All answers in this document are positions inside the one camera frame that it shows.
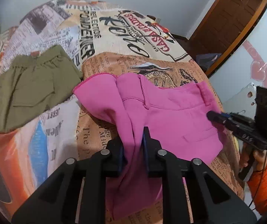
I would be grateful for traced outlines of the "orange sleeve forearm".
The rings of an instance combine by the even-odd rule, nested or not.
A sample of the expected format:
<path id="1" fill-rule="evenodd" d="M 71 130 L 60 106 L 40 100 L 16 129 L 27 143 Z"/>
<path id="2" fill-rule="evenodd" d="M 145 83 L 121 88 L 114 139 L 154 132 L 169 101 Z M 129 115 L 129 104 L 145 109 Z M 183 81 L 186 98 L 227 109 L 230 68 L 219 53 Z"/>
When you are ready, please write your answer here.
<path id="1" fill-rule="evenodd" d="M 267 164 L 264 172 L 256 171 L 252 173 L 249 181 L 247 182 L 254 205 L 257 212 L 263 216 L 267 214 Z"/>

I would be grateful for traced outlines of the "person's right hand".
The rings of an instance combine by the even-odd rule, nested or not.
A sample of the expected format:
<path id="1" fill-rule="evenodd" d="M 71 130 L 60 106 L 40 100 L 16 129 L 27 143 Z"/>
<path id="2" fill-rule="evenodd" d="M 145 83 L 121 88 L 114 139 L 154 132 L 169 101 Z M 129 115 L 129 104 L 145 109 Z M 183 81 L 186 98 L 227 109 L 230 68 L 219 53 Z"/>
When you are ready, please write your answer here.
<path id="1" fill-rule="evenodd" d="M 244 168 L 248 166 L 249 154 L 247 152 L 247 143 L 243 143 L 242 151 L 240 154 L 239 166 Z M 262 171 L 267 166 L 267 151 L 254 150 L 253 156 L 257 162 L 254 171 Z"/>

